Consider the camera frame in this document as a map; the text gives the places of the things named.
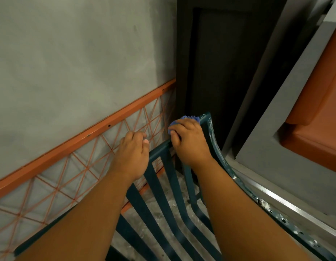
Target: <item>orange wire mesh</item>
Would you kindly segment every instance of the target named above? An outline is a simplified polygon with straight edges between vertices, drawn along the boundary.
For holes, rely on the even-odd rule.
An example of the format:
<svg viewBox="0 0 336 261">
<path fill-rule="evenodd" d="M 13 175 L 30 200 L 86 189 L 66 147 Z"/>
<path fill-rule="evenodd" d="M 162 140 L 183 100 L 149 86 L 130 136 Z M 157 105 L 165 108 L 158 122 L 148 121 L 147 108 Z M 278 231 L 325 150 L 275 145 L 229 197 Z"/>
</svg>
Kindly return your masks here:
<svg viewBox="0 0 336 261">
<path fill-rule="evenodd" d="M 18 245 L 83 199 L 108 171 L 119 140 L 128 131 L 145 132 L 150 150 L 168 139 L 174 104 L 175 91 L 166 92 L 1 198 L 0 260 L 13 260 Z M 158 172 L 161 159 L 153 166 Z M 134 184 L 139 190 L 146 180 L 142 177 Z"/>
</svg>

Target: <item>person's left hand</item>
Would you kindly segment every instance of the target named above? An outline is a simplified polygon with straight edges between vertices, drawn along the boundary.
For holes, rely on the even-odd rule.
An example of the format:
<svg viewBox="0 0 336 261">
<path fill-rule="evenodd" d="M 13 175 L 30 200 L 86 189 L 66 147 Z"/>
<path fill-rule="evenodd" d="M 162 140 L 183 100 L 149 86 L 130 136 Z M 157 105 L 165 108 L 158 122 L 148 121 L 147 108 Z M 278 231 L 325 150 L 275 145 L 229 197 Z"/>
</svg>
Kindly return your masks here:
<svg viewBox="0 0 336 261">
<path fill-rule="evenodd" d="M 111 162 L 109 173 L 120 174 L 128 184 L 139 179 L 148 167 L 149 141 L 143 132 L 128 132 L 120 140 L 118 151 Z"/>
</svg>

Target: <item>orange metal rail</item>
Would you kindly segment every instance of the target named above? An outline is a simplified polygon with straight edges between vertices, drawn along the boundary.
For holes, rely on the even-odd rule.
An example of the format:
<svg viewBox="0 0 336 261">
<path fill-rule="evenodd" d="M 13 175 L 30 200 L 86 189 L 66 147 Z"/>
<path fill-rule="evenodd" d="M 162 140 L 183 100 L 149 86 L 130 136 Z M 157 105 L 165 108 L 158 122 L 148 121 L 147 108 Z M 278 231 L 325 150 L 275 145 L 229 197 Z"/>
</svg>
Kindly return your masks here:
<svg viewBox="0 0 336 261">
<path fill-rule="evenodd" d="M 79 133 L 78 135 L 67 140 L 63 144 L 55 147 L 54 149 L 43 154 L 39 158 L 31 161 L 30 163 L 1 179 L 0 198 L 13 191 L 15 188 L 17 188 L 19 185 L 23 184 L 27 180 L 30 180 L 32 177 L 46 170 L 60 159 L 69 155 L 71 152 L 75 151 L 87 142 L 99 136 L 101 133 L 108 130 L 109 127 L 116 125 L 117 123 L 127 118 L 131 114 L 135 113 L 136 111 L 140 110 L 145 105 L 155 100 L 168 90 L 174 88 L 175 81 L 176 80 L 173 79 L 153 90 L 152 92 L 149 92 L 148 94 L 132 102 L 131 104 L 127 105 L 116 113 L 111 114 L 97 124 L 89 127 L 85 131 Z"/>
</svg>

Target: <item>green metal chair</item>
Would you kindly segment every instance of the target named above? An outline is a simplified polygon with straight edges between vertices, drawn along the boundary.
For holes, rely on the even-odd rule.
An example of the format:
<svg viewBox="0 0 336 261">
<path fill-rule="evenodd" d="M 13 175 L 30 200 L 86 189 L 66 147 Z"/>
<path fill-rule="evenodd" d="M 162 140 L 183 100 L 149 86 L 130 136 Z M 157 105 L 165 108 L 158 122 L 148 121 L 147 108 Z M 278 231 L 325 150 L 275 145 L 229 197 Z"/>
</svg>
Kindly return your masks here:
<svg viewBox="0 0 336 261">
<path fill-rule="evenodd" d="M 218 161 L 220 166 L 222 166 L 225 169 L 225 171 L 231 176 L 231 178 L 239 185 L 239 187 L 254 201 L 254 203 L 258 204 L 259 207 L 261 207 L 274 221 L 276 221 L 281 228 L 283 228 L 288 234 L 290 234 L 293 238 L 295 238 L 298 242 L 300 242 L 303 246 L 305 246 L 318 258 L 320 258 L 321 260 L 336 260 L 336 257 L 333 254 L 331 254 L 328 250 L 326 250 L 324 247 L 322 247 L 317 241 L 315 241 L 306 233 L 299 230 L 295 225 L 291 223 L 290 220 L 286 219 L 280 213 L 276 212 L 274 209 L 271 209 L 271 207 L 263 199 L 256 196 L 249 188 L 246 187 L 246 185 L 235 174 L 235 172 L 232 170 L 232 168 L 228 165 L 228 163 L 221 155 L 220 149 L 215 140 L 213 123 L 211 121 L 210 114 L 207 113 L 202 115 L 200 117 L 200 121 L 201 121 L 201 127 L 208 142 L 212 156 Z M 171 147 L 172 147 L 171 141 L 168 140 L 150 152 L 150 161 L 148 164 L 148 168 L 144 174 L 148 182 L 148 185 L 150 186 L 153 195 L 156 198 L 157 203 L 176 239 L 180 242 L 180 244 L 183 246 L 183 248 L 186 250 L 186 252 L 193 260 L 203 260 L 200 254 L 196 251 L 193 245 L 187 240 L 187 238 L 179 229 L 177 222 L 173 216 L 173 213 L 170 209 L 170 206 L 168 204 L 168 201 L 166 199 L 166 196 L 164 194 L 164 191 L 162 189 L 162 186 L 152 166 L 152 162 L 156 160 L 158 157 L 160 157 L 162 159 L 163 166 L 168 176 L 170 187 L 173 191 L 176 205 L 178 207 L 178 210 L 180 212 L 184 224 L 215 260 L 217 261 L 222 260 L 221 253 L 193 224 L 192 220 L 188 216 L 186 206 L 183 200 L 183 195 L 178 182 L 178 177 L 176 175 L 173 160 L 169 151 Z M 194 183 L 192 180 L 192 173 L 190 167 L 183 165 L 183 173 L 186 180 L 186 186 L 188 189 L 188 196 L 190 198 L 189 201 L 191 203 L 192 210 L 194 211 L 196 216 L 202 221 L 202 223 L 205 224 L 205 226 L 211 232 L 213 232 L 210 220 L 208 219 L 207 216 L 203 214 L 203 212 L 200 210 L 197 204 L 197 199 L 199 197 L 202 198 L 202 196 L 201 193 L 195 194 Z M 180 257 L 172 248 L 172 246 L 167 241 L 165 235 L 159 228 L 156 220 L 154 219 L 153 215 L 151 214 L 149 208 L 147 207 L 146 203 L 144 202 L 143 198 L 139 194 L 134 184 L 132 184 L 132 186 L 128 189 L 126 197 L 132 204 L 132 206 L 134 207 L 140 218 L 143 220 L 145 225 L 148 227 L 152 235 L 155 237 L 159 245 L 165 251 L 168 258 L 170 258 L 171 260 L 181 260 Z M 62 219 L 65 215 L 67 215 L 68 212 L 61 215 L 59 218 L 50 223 L 44 229 L 40 230 L 30 239 L 28 239 L 20 246 L 18 246 L 14 251 L 15 256 L 19 255 L 24 250 L 26 250 L 32 243 L 34 243 L 51 227 L 53 227 L 54 224 L 56 224 L 60 219 Z M 135 230 L 131 227 L 131 225 L 126 221 L 126 219 L 122 215 L 120 215 L 118 224 L 116 226 L 116 230 L 131 246 L 135 248 L 135 250 L 137 250 L 137 252 L 140 255 L 142 255 L 144 259 L 159 260 L 159 258 L 155 256 L 150 247 L 146 245 L 146 243 L 135 232 Z M 128 260 L 128 259 L 124 257 L 114 247 L 110 246 L 105 260 Z"/>
</svg>

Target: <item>person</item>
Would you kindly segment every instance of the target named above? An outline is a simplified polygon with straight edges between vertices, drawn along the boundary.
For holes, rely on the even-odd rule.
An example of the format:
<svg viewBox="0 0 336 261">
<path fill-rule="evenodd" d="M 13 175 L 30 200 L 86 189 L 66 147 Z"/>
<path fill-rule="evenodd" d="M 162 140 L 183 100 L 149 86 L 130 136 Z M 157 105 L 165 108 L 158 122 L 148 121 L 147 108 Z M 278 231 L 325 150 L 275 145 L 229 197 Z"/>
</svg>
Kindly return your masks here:
<svg viewBox="0 0 336 261">
<path fill-rule="evenodd" d="M 213 159 L 199 123 L 193 119 L 177 122 L 169 128 L 173 147 L 198 177 L 224 259 L 309 260 L 303 249 Z M 149 141 L 145 137 L 142 132 L 128 132 L 106 176 L 17 261 L 103 261 L 127 189 L 148 166 Z"/>
</svg>

